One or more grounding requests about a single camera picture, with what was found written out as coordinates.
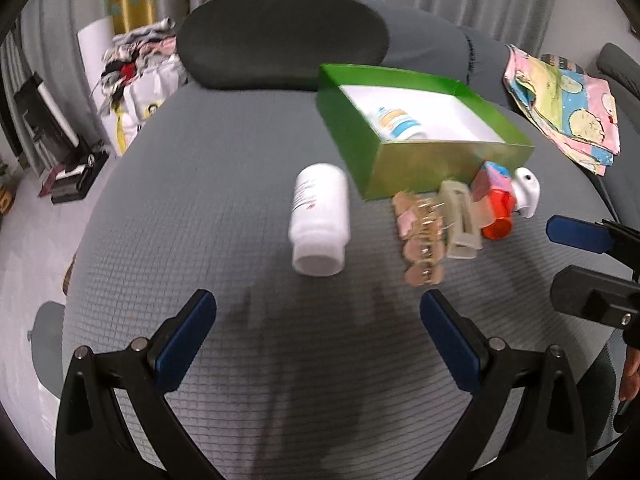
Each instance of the white bag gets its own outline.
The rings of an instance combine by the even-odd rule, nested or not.
[[[116,152],[122,155],[164,101],[186,82],[180,58],[173,54],[161,64],[145,68],[124,87],[116,110]]]

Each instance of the black cable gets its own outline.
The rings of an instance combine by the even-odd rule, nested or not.
[[[598,449],[591,451],[588,455],[587,458],[591,458],[594,455],[597,455],[598,453],[602,453],[603,451],[609,449],[611,446],[614,446],[615,444],[618,443],[618,441],[622,438],[622,435],[617,436],[616,438],[614,438],[611,442],[609,442],[608,444],[605,444],[602,447],[599,447]]]

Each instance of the bottle label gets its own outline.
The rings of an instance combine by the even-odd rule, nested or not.
[[[399,108],[379,108],[377,118],[383,137],[387,139],[397,139],[406,129],[420,126],[418,121]]]
[[[313,179],[303,180],[300,182],[293,193],[293,213],[299,207],[304,209],[313,209],[316,206],[316,181]]]

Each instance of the wall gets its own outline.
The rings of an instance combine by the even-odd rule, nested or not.
[[[587,68],[609,42],[640,62],[640,40],[629,33],[629,20],[615,0],[556,0],[540,53]]]

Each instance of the red cap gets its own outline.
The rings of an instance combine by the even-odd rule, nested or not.
[[[516,207],[516,199],[511,193],[492,189],[489,192],[489,202],[494,212],[495,222],[481,229],[482,236],[489,238],[489,240],[500,240],[508,235],[513,228],[511,213]]]

